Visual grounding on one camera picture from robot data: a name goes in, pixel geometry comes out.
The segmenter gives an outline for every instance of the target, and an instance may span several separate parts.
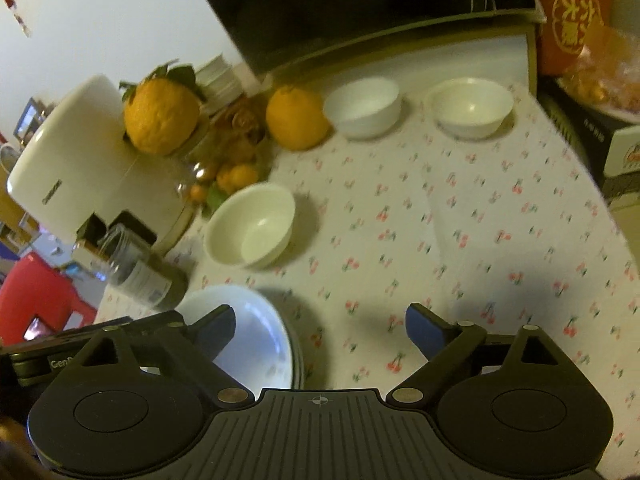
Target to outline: tablecloth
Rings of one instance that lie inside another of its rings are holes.
[[[267,296],[301,339],[307,388],[384,396],[423,365],[403,326],[412,302],[494,333],[540,325],[614,413],[600,472],[638,474],[638,270],[577,157],[535,99],[510,90],[513,117],[491,139],[447,137],[412,94],[379,140],[279,153],[270,180],[295,193],[298,212],[269,269],[208,260],[200,218],[168,258],[192,289],[239,283]],[[108,288],[97,321],[149,314]]]

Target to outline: white plate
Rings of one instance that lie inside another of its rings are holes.
[[[305,384],[305,361],[302,355],[302,346],[300,346],[300,339],[296,331],[293,330],[291,323],[286,319],[283,319],[283,322],[289,333],[291,352],[293,354],[293,382],[291,388],[293,390],[302,390]]]
[[[213,362],[256,399],[263,388],[291,388],[292,344],[282,318],[266,298],[242,286],[215,285],[188,294],[176,310],[193,324],[221,304],[233,308],[236,334]]]

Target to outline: black box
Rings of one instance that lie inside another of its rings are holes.
[[[538,101],[610,206],[632,205],[640,199],[640,124],[582,106],[551,77],[540,78]]]

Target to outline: white bowl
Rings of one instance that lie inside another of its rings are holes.
[[[299,345],[276,308],[244,286],[214,285],[188,294],[176,310],[187,324],[228,304],[236,314],[236,332],[213,359],[223,371],[249,388],[257,399],[263,388],[297,388],[292,348]]]
[[[401,102],[398,83],[367,77],[331,92],[323,111],[337,132],[349,139],[364,140],[383,134],[398,122]]]
[[[513,109],[511,92],[489,79],[450,79],[431,89],[429,96],[438,126],[462,139],[490,136]]]
[[[235,193],[213,213],[204,234],[212,260],[234,267],[264,267],[287,247],[296,214],[292,193],[263,182]]]

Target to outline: stack of plates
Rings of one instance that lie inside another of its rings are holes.
[[[236,333],[214,364],[254,393],[264,388],[301,390],[304,362],[295,332],[263,296],[237,285],[216,285],[189,294],[177,307],[193,324],[221,304],[236,314]]]
[[[202,111],[210,116],[238,99],[243,92],[242,83],[222,55],[198,69],[196,82],[207,98]]]

